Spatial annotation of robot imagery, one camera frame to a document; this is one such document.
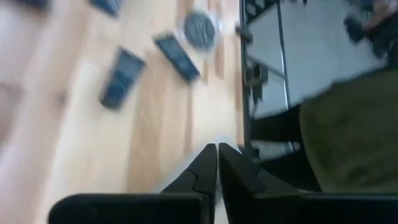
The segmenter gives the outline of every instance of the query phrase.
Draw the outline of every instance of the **pant leg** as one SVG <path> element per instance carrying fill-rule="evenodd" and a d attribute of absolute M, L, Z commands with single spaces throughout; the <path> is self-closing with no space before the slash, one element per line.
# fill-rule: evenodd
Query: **pant leg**
<path fill-rule="evenodd" d="M 295 188 L 312 192 L 322 191 L 304 149 L 265 161 L 260 166 Z"/>
<path fill-rule="evenodd" d="M 273 116 L 251 121 L 251 140 L 302 142 L 300 132 L 300 105 Z"/>

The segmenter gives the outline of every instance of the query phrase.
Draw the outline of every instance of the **wooden floor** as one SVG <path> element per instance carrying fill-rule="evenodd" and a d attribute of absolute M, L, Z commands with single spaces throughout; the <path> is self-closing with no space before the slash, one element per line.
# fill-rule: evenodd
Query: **wooden floor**
<path fill-rule="evenodd" d="M 201 71 L 188 86 L 151 37 L 194 7 L 217 12 L 213 54 L 186 48 Z M 152 192 L 218 136 L 243 143 L 239 0 L 125 1 L 111 19 L 86 1 L 39 13 L 0 2 L 0 223 L 45 223 L 80 192 Z M 120 111 L 98 98 L 118 48 L 146 61 Z"/>

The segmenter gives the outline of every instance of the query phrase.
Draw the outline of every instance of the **olive green fabric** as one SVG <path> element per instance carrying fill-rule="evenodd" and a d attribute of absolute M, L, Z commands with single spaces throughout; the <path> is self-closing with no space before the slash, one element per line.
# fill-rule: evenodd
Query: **olive green fabric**
<path fill-rule="evenodd" d="M 398 192 L 398 70 L 332 85 L 302 104 L 300 125 L 323 191 Z"/>

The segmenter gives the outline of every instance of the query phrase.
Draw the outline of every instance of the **round black object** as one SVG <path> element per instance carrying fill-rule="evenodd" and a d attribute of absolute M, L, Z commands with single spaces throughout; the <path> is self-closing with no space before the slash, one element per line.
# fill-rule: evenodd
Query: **round black object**
<path fill-rule="evenodd" d="M 204 12 L 193 11 L 184 21 L 185 38 L 192 47 L 198 50 L 211 50 L 216 41 L 216 28 Z"/>

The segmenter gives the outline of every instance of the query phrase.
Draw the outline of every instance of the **leg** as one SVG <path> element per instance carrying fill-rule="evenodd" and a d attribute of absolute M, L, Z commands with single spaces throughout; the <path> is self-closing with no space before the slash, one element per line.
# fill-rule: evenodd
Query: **leg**
<path fill-rule="evenodd" d="M 273 116 L 251 121 L 251 139 L 264 141 L 302 142 L 300 105 Z"/>
<path fill-rule="evenodd" d="M 260 166 L 297 189 L 322 191 L 304 149 L 278 159 L 265 161 Z"/>

